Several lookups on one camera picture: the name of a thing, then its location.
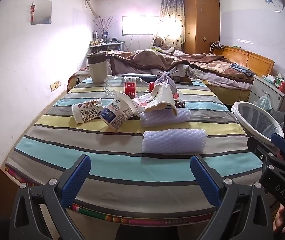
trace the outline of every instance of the dried branches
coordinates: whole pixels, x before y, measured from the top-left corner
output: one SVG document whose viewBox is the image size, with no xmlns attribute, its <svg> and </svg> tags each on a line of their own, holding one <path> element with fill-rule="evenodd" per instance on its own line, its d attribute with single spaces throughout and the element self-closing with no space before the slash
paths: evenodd
<svg viewBox="0 0 285 240">
<path fill-rule="evenodd" d="M 106 17 L 104 18 L 99 18 L 98 19 L 98 23 L 99 25 L 95 22 L 95 20 L 93 20 L 95 22 L 95 24 L 97 25 L 97 27 L 99 28 L 99 30 L 104 33 L 104 32 L 108 32 L 109 28 L 111 26 L 113 26 L 116 22 L 118 22 L 119 20 L 116 20 L 113 24 L 111 24 L 112 20 L 114 17 L 109 16 L 109 18 L 107 19 Z"/>
</svg>

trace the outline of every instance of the curtain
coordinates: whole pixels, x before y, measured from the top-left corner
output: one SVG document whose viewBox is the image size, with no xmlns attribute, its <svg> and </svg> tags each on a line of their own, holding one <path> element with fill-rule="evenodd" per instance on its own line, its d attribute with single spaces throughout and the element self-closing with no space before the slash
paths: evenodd
<svg viewBox="0 0 285 240">
<path fill-rule="evenodd" d="M 185 7 L 184 0 L 161 0 L 158 31 L 154 35 L 161 37 L 169 48 L 181 50 L 185 42 Z"/>
</svg>

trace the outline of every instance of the bed headboard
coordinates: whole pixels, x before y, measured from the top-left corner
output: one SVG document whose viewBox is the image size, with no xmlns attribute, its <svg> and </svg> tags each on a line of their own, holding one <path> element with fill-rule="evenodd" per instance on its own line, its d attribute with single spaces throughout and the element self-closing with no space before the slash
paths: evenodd
<svg viewBox="0 0 285 240">
<path fill-rule="evenodd" d="M 249 68 L 257 76 L 267 76 L 274 67 L 274 61 L 247 50 L 225 46 L 224 50 L 214 49 L 215 55 L 223 55 L 231 62 Z"/>
</svg>

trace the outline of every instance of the smartphone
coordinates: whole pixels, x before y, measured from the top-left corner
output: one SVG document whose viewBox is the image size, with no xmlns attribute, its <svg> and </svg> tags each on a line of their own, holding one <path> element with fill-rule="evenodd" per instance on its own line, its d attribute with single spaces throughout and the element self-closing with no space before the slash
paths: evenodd
<svg viewBox="0 0 285 240">
<path fill-rule="evenodd" d="M 175 84 L 183 84 L 183 85 L 193 85 L 192 80 L 189 77 L 177 77 L 177 76 L 170 76 Z"/>
</svg>

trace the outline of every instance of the striped tablecloth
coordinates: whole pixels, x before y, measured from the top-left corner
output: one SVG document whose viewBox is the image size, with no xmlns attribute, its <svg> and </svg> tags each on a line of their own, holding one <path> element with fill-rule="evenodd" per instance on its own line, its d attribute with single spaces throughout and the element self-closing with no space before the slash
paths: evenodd
<svg viewBox="0 0 285 240">
<path fill-rule="evenodd" d="M 123 91 L 119 85 L 115 90 Z M 200 80 L 177 85 L 192 113 L 189 122 L 143 128 L 131 117 L 117 131 L 96 118 L 77 124 L 71 105 L 112 98 L 103 85 L 86 79 L 54 104 L 11 152 L 6 170 L 20 181 L 45 184 L 70 168 L 81 154 L 92 168 L 74 211 L 100 219 L 135 225 L 181 225 L 208 219 L 214 211 L 190 171 L 188 155 L 141 153 L 143 132 L 172 128 L 204 129 L 202 156 L 222 177 L 251 185 L 258 181 L 261 162 L 247 149 L 247 136 L 229 110 Z M 138 88 L 138 94 L 146 88 Z"/>
</svg>

